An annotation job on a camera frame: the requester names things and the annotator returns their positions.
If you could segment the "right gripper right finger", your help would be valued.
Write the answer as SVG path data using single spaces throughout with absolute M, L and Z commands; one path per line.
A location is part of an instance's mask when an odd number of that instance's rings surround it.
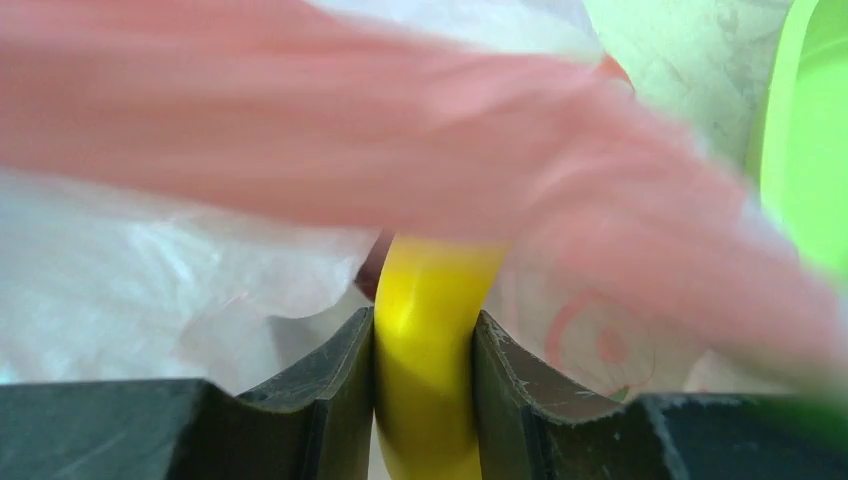
M 789 395 L 643 394 L 563 376 L 489 315 L 474 330 L 486 479 L 843 479 L 847 417 Z

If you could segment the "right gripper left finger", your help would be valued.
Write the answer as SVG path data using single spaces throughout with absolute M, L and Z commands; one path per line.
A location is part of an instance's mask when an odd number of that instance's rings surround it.
M 5 385 L 5 479 L 364 479 L 373 312 L 233 396 L 202 379 Z

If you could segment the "yellow fake banana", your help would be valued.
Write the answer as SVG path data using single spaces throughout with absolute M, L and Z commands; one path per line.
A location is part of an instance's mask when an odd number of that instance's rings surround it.
M 391 478 L 480 478 L 472 337 L 505 253 L 393 240 L 374 307 L 375 417 Z

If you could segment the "pink plastic bag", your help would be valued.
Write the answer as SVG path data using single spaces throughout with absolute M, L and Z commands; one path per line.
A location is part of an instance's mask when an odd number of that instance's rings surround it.
M 590 66 L 303 1 L 5 1 L 1 163 L 296 223 L 524 240 L 799 389 L 847 295 L 685 126 Z

